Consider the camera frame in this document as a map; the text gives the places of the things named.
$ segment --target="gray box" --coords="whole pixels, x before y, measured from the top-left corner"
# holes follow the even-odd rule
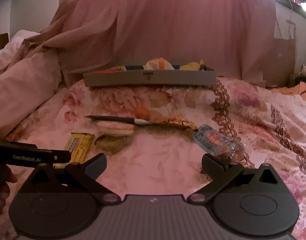
[[[114,73],[87,73],[84,82],[87,87],[125,85],[196,85],[215,84],[216,72],[203,70],[127,70]]]

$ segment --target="cable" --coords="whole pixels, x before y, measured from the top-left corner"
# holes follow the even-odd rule
[[[288,0],[288,1],[289,1],[290,5],[291,5],[291,15],[290,15],[290,20],[289,20],[289,36],[290,36],[290,39],[292,39],[292,36],[290,34],[290,26],[291,26],[291,19],[292,19],[292,13],[293,13],[293,5],[292,5],[290,0]]]

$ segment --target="orange cloth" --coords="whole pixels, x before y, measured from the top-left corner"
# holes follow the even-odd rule
[[[300,95],[303,100],[306,100],[306,83],[304,82],[300,82],[300,84],[292,88],[274,88],[271,91],[289,96]]]

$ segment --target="pink blanket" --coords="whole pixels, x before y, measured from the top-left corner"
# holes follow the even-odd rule
[[[184,117],[196,125],[208,124],[245,146],[242,164],[258,167],[268,162],[280,174],[300,207],[293,235],[306,240],[306,101],[300,96],[272,93],[244,81],[219,78],[206,88],[120,87],[89,89],[83,81],[62,89],[30,114],[8,136],[39,148],[63,149],[70,132],[101,135],[99,125],[85,115],[133,116],[136,106],[151,114]],[[87,158],[99,150],[95,145]],[[132,144],[108,155],[108,167],[98,182],[123,197],[125,194],[184,194],[208,183],[200,173],[204,154],[179,130],[138,128]],[[11,167],[19,182],[0,216],[0,239],[16,234],[7,210],[16,191],[32,171]]]

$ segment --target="circular pad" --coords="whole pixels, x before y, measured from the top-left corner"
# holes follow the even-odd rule
[[[241,199],[241,208],[255,216],[266,216],[273,213],[278,205],[274,199],[264,195],[248,195]]]
[[[65,187],[59,193],[18,193],[9,216],[23,235],[64,238],[81,231],[93,219],[96,203],[88,193]]]
[[[292,230],[299,210],[290,193],[252,193],[243,186],[217,195],[213,202],[216,218],[243,236],[270,237]]]

